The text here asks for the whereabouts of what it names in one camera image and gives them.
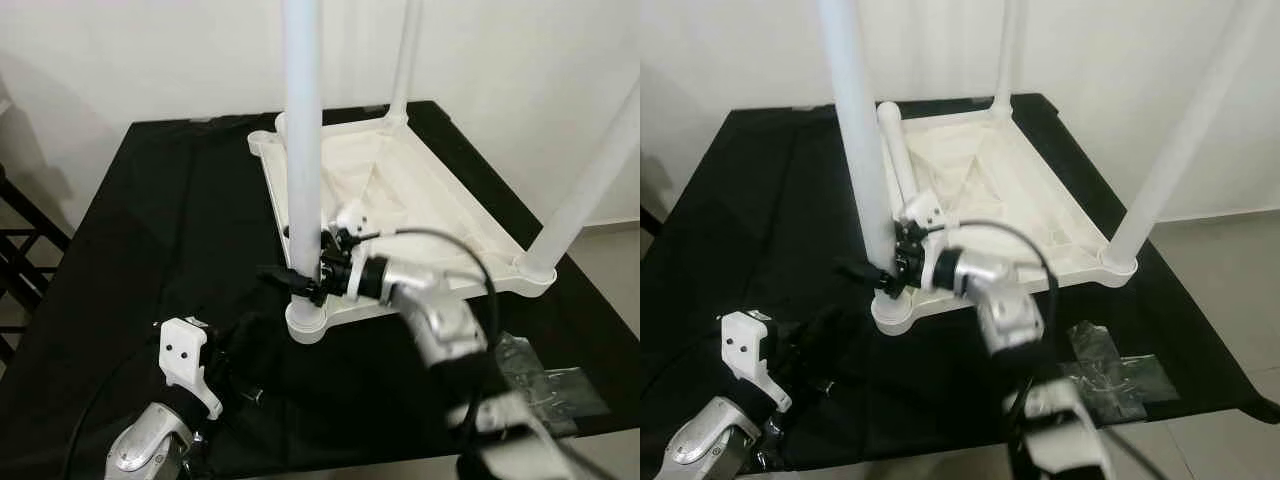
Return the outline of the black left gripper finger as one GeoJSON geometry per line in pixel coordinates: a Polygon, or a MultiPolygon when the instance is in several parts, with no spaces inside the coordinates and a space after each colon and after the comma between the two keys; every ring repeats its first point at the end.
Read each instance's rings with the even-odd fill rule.
{"type": "Polygon", "coordinates": [[[273,320],[259,312],[237,319],[228,337],[229,351],[265,351],[273,343],[273,320]]]}
{"type": "Polygon", "coordinates": [[[831,306],[804,323],[795,334],[796,351],[828,351],[840,347],[849,333],[849,312],[831,306]]]}

